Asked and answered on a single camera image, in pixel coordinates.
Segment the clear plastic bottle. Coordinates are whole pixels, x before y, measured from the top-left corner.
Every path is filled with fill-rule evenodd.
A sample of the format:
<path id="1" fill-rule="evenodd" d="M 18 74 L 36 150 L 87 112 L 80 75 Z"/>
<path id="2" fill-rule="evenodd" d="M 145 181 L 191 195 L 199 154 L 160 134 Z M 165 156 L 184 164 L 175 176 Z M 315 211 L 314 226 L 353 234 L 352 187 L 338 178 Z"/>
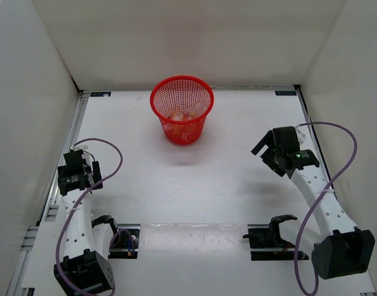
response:
<path id="1" fill-rule="evenodd" d="M 184 112 L 184 115 L 185 115 L 185 119 L 187 119 L 188 117 L 188 114 L 189 113 L 197 113 L 198 114 L 198 117 L 202 116 L 207 110 L 207 106 L 206 104 L 203 102 L 203 101 L 197 101 L 195 103 L 193 103 L 192 105 L 186 107 L 183 112 Z"/>

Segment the small bottle yellow cap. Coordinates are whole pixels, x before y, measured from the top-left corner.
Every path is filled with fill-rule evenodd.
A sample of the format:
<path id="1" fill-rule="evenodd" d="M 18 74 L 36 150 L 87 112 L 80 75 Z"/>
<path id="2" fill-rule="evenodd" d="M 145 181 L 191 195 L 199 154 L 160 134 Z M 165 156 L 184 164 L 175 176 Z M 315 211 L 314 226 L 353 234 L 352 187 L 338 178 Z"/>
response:
<path id="1" fill-rule="evenodd" d="M 185 120 L 184 112 L 182 111 L 174 112 L 169 119 L 173 121 L 184 121 Z"/>

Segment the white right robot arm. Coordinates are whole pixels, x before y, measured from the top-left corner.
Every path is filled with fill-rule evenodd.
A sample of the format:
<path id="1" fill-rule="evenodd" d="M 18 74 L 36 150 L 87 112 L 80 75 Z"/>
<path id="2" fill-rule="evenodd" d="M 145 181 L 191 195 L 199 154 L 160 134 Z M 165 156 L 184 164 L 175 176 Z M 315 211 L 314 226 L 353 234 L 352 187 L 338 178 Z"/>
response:
<path id="1" fill-rule="evenodd" d="M 301 149 L 305 135 L 294 126 L 274 128 L 252 149 L 274 173 L 287 176 L 298 188 L 309 211 L 303 221 L 291 214 L 271 218 L 265 231 L 250 229 L 252 247 L 294 246 L 294 261 L 306 255 L 315 275 L 333 279 L 368 270 L 375 246 L 369 230 L 361 230 L 347 215 L 326 180 L 315 154 Z"/>

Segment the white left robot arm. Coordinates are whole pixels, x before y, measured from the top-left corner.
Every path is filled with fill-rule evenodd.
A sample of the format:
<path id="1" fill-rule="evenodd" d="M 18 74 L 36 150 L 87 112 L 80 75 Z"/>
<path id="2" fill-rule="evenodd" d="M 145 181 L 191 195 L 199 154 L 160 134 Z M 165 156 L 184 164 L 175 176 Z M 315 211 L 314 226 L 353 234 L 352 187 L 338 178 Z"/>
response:
<path id="1" fill-rule="evenodd" d="M 54 266 L 54 276 L 66 295 L 97 295 L 115 290 L 108 262 L 109 247 L 120 241 L 121 233 L 110 215 L 93 218 L 91 199 L 72 191 L 83 191 L 102 179 L 98 161 L 83 150 L 64 154 L 65 164 L 58 167 L 58 185 L 65 216 L 71 220 L 63 232 L 58 259 L 62 272 Z"/>

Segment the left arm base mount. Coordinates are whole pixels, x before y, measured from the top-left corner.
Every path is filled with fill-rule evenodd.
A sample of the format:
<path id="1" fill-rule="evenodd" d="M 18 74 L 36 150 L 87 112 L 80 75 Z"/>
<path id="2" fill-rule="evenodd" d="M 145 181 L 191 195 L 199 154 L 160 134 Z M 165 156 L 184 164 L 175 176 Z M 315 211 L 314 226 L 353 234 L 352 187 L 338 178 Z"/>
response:
<path id="1" fill-rule="evenodd" d="M 110 247 L 109 259 L 137 259 L 140 242 L 139 224 L 121 224 L 120 233 Z"/>

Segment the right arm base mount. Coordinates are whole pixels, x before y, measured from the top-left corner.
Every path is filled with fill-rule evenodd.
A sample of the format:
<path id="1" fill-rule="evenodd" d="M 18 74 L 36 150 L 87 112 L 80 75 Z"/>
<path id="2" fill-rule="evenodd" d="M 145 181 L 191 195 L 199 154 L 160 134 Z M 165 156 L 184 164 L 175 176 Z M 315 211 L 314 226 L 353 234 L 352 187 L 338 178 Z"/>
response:
<path id="1" fill-rule="evenodd" d="M 293 261 L 293 241 L 280 236 L 280 224 L 294 220 L 294 215 L 280 215 L 272 217 L 268 224 L 249 224 L 242 238 L 249 242 L 251 261 Z"/>

